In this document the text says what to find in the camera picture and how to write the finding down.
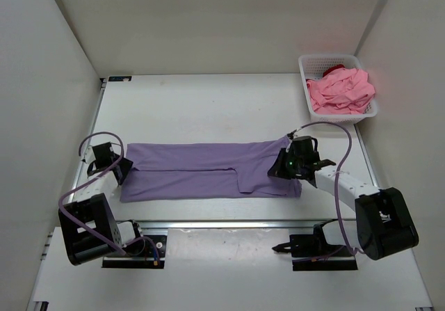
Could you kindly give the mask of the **purple t shirt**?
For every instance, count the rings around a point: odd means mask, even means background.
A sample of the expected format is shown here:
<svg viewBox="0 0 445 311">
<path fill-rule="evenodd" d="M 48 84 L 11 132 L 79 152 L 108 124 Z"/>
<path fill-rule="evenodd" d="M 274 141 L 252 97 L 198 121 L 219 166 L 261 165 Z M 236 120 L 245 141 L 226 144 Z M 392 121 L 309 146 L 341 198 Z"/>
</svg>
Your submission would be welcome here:
<svg viewBox="0 0 445 311">
<path fill-rule="evenodd" d="M 285 137 L 256 143 L 131 143 L 122 203 L 212 198 L 299 198 L 298 180 L 268 176 Z"/>
</svg>

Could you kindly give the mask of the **red t shirt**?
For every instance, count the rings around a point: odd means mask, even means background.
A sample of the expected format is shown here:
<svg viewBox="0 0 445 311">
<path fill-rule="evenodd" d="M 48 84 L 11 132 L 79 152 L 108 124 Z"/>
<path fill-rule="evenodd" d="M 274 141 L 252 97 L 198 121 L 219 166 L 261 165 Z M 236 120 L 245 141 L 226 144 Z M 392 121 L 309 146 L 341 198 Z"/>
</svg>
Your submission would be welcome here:
<svg viewBox="0 0 445 311">
<path fill-rule="evenodd" d="M 343 64 L 335 65 L 333 67 L 328 68 L 326 71 L 324 71 L 323 78 L 325 78 L 329 75 L 339 74 L 339 73 L 343 72 L 344 70 L 346 70 L 346 68 Z"/>
</svg>

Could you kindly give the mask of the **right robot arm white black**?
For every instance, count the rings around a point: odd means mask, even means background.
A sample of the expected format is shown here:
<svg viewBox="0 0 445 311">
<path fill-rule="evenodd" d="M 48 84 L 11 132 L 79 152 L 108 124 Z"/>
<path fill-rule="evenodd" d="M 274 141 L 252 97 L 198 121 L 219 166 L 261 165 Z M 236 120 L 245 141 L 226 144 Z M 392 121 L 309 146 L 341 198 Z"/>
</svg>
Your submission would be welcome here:
<svg viewBox="0 0 445 311">
<path fill-rule="evenodd" d="M 379 260 L 419 244 L 403 194 L 394 187 L 380 189 L 341 172 L 335 162 L 320 158 L 318 141 L 311 136 L 297 137 L 282 148 L 268 176 L 305 180 L 333 195 L 335 204 L 344 203 L 355 213 L 353 222 L 335 218 L 316 224 L 312 235 L 303 241 L 293 239 L 274 247 L 277 253 L 295 253 L 313 246 L 316 259 L 347 250 L 351 255 L 362 251 Z"/>
</svg>

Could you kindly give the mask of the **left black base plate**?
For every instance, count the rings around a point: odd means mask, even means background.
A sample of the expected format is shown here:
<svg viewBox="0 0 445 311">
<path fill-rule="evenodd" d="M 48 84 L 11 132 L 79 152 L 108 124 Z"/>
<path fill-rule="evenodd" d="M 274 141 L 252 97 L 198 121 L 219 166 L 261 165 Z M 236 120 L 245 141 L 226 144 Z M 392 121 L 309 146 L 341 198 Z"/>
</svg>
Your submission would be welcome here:
<svg viewBox="0 0 445 311">
<path fill-rule="evenodd" d="M 159 257 L 156 257 L 153 246 L 148 241 L 138 242 L 129 247 L 130 255 L 124 257 L 104 257 L 104 269 L 164 269 L 167 251 L 167 234 L 148 235 L 154 242 Z"/>
</svg>

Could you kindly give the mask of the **aluminium rail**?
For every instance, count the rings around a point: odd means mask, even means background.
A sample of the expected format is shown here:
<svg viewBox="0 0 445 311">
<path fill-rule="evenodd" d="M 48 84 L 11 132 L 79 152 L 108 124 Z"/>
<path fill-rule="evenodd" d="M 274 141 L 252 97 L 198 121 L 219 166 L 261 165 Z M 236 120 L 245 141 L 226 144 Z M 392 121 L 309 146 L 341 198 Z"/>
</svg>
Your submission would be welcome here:
<svg viewBox="0 0 445 311">
<path fill-rule="evenodd" d="M 166 230 L 166 229 L 300 229 L 309 228 L 315 224 L 328 221 L 327 218 L 321 220 L 193 220 L 193 221 L 149 221 L 135 220 L 142 229 Z"/>
</svg>

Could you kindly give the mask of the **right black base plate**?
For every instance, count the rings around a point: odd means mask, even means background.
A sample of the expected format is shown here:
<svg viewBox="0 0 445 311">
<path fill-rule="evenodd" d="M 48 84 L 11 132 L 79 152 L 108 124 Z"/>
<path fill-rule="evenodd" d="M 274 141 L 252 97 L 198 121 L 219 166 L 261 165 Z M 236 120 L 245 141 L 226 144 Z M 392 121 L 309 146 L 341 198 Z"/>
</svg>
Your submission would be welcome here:
<svg viewBox="0 0 445 311">
<path fill-rule="evenodd" d="M 294 272 L 358 270 L 345 246 L 323 244 L 313 234 L 291 234 L 289 238 Z"/>
</svg>

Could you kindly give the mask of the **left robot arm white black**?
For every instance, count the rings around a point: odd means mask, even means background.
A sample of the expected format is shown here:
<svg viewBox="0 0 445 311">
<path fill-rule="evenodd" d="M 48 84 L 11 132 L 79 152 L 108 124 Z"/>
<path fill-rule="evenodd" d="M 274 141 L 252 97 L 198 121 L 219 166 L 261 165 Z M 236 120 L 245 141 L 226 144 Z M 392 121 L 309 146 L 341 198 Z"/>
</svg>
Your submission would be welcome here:
<svg viewBox="0 0 445 311">
<path fill-rule="evenodd" d="M 91 234 L 85 226 L 114 242 L 130 255 L 139 255 L 145 249 L 146 239 L 140 234 L 139 225 L 133 220 L 117 223 L 108 203 L 108 199 L 120 190 L 133 162 L 122 158 L 115 168 L 104 176 L 99 176 L 118 157 L 119 154 L 114 152 L 110 142 L 88 147 L 83 158 L 83 162 L 87 164 L 87 180 L 94 177 L 97 180 L 77 191 L 73 201 L 63 205 L 83 225 L 78 225 L 62 211 L 58 212 L 67 256 L 75 266 L 118 254 L 116 249 Z"/>
</svg>

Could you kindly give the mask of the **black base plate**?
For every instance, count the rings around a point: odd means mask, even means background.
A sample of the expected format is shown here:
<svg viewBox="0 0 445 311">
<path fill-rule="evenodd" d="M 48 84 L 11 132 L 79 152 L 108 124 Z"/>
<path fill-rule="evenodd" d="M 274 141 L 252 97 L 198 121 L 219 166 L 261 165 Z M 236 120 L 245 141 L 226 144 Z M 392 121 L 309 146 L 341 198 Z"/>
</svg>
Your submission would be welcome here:
<svg viewBox="0 0 445 311">
<path fill-rule="evenodd" d="M 358 270 L 345 246 L 323 244 L 313 234 L 291 234 L 289 238 L 294 272 Z"/>
<path fill-rule="evenodd" d="M 153 246 L 148 241 L 138 242 L 129 247 L 130 255 L 124 257 L 104 257 L 104 269 L 164 269 L 167 251 L 167 234 L 148 235 L 154 242 L 159 257 L 156 257 Z"/>
</svg>

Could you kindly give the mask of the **pink t shirt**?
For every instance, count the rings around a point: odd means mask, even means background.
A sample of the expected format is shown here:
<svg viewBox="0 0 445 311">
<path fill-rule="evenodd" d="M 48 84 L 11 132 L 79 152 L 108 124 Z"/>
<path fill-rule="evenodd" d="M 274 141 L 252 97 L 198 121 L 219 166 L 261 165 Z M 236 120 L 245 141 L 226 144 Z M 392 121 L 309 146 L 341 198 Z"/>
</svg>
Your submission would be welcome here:
<svg viewBox="0 0 445 311">
<path fill-rule="evenodd" d="M 321 115 L 364 114 L 375 96 L 368 73 L 352 68 L 318 80 L 306 80 L 313 111 Z"/>
</svg>

